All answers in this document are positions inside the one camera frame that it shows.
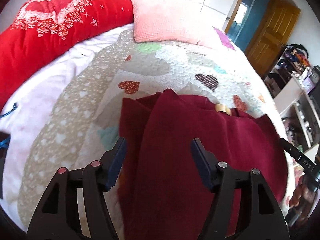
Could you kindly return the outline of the person right hand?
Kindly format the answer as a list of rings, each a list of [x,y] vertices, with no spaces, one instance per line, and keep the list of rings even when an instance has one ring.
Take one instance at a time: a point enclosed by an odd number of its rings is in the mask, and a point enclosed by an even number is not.
[[[297,207],[302,199],[306,200],[312,212],[319,202],[319,189],[316,192],[311,191],[306,185],[305,174],[300,176],[298,184],[293,192],[293,196],[289,201],[289,207]]]

